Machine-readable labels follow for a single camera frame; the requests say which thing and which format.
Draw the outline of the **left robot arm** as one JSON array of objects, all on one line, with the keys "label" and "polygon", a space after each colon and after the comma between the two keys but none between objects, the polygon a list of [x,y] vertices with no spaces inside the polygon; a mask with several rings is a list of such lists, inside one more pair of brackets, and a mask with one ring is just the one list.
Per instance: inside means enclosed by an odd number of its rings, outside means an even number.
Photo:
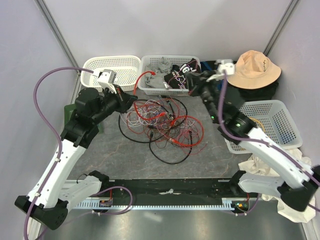
[{"label": "left robot arm", "polygon": [[110,191],[108,176],[91,172],[83,181],[63,191],[71,170],[99,133],[98,125],[114,112],[125,113],[138,98],[118,85],[113,90],[82,89],[75,109],[60,135],[56,154],[36,186],[28,195],[20,195],[15,206],[50,230],[59,228],[68,213],[90,196],[106,196]]}]

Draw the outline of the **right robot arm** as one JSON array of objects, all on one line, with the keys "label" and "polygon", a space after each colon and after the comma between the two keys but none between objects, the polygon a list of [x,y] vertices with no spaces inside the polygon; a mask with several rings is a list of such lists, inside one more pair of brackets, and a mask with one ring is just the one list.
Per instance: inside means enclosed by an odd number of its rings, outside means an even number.
[{"label": "right robot arm", "polygon": [[219,83],[212,71],[186,73],[189,95],[200,97],[221,135],[251,152],[277,174],[277,177],[237,171],[229,181],[235,197],[257,193],[280,198],[290,208],[303,212],[320,186],[320,167],[304,164],[276,144],[240,108],[245,103],[238,89],[230,86],[227,74]]}]

